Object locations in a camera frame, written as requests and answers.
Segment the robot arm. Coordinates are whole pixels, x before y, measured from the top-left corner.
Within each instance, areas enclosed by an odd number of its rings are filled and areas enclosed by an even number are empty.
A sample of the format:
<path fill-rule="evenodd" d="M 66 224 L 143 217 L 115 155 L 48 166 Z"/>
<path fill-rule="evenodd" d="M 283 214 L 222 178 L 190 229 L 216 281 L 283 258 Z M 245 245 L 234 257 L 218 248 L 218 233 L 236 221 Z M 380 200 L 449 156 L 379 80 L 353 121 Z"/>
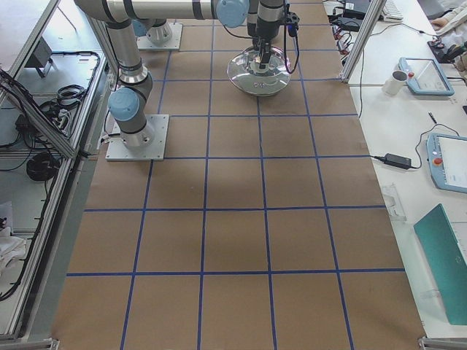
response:
<path fill-rule="evenodd" d="M 172 18 L 214 19 L 224 28 L 246 24 L 252 45 L 229 62 L 230 81 L 253 96 L 273 96 L 290 81 L 286 52 L 272 44 L 279 30 L 293 22 L 286 1 L 77 1 L 76 5 L 108 30 L 123 85 L 111 95 L 108 107 L 126 147 L 146 146 L 154 135 L 143 112 L 152 86 L 150 74 L 142 63 L 133 20 L 148 28 L 166 28 Z"/>

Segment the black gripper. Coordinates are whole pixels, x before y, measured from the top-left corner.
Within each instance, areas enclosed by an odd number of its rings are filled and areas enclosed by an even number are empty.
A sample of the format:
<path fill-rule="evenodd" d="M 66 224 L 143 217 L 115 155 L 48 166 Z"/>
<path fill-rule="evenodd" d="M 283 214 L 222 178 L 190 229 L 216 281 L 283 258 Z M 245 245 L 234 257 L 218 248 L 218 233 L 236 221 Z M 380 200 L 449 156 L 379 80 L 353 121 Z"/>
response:
<path fill-rule="evenodd" d="M 266 66 L 269 64 L 269 60 L 271 57 L 271 42 L 273 41 L 274 37 L 272 36 L 261 36 L 259 34 L 255 34 L 253 36 L 253 45 L 259 46 L 259 56 L 260 56 L 260 69 L 265 69 Z"/>

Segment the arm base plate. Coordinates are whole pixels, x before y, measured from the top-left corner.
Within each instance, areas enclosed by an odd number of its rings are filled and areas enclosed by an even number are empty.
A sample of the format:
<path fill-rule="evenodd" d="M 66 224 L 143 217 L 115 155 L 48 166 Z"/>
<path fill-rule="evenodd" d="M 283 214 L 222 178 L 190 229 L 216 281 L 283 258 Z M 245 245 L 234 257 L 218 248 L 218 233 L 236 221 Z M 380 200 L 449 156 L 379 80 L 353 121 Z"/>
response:
<path fill-rule="evenodd" d="M 137 46 L 139 50 L 169 51 L 179 50 L 182 38 L 183 24 L 165 23 L 152 27 L 144 36 L 139 36 Z"/>
<path fill-rule="evenodd" d="M 108 161 L 163 160 L 169 128 L 168 114 L 146 114 L 147 124 L 139 133 L 121 133 L 116 122 L 106 153 Z"/>

